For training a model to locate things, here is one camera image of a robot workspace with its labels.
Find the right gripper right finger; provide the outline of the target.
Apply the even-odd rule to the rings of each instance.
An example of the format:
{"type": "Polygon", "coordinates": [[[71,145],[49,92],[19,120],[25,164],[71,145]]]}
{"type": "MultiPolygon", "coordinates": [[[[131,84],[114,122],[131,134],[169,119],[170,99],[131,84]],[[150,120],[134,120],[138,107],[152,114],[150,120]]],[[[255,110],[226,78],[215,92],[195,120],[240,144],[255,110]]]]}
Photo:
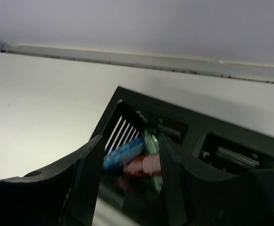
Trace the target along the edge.
{"type": "Polygon", "coordinates": [[[229,174],[185,154],[164,134],[159,149],[172,226],[274,226],[274,169],[229,174]]]}

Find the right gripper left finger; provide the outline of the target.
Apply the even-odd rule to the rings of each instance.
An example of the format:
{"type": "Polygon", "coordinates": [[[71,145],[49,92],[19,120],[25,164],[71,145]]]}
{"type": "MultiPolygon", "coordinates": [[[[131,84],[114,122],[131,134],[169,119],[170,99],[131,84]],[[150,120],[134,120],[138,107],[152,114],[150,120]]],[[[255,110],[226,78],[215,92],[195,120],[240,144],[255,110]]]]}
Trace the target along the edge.
{"type": "Polygon", "coordinates": [[[26,174],[0,180],[0,226],[89,226],[102,175],[104,138],[26,174]]]}

